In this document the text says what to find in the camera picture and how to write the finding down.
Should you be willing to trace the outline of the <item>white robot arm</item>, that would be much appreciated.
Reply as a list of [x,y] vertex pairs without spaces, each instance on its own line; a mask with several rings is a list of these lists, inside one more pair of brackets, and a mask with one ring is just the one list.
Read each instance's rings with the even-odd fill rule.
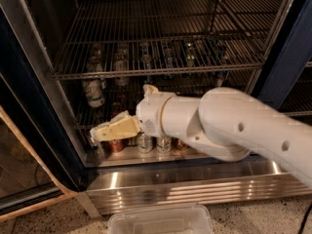
[[241,91],[218,87],[202,97],[180,97],[143,87],[136,114],[124,111],[90,130],[97,141],[136,136],[179,138],[225,162],[254,152],[312,187],[312,126],[290,118]]

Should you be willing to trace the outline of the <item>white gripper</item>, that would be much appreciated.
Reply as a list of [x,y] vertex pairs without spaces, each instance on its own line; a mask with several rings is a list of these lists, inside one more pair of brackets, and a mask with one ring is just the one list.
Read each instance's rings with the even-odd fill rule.
[[101,123],[90,129],[90,135],[97,141],[111,141],[135,137],[140,128],[150,137],[164,137],[162,112],[167,101],[175,93],[159,92],[158,88],[143,85],[144,98],[136,106],[136,116],[123,111],[109,122]]

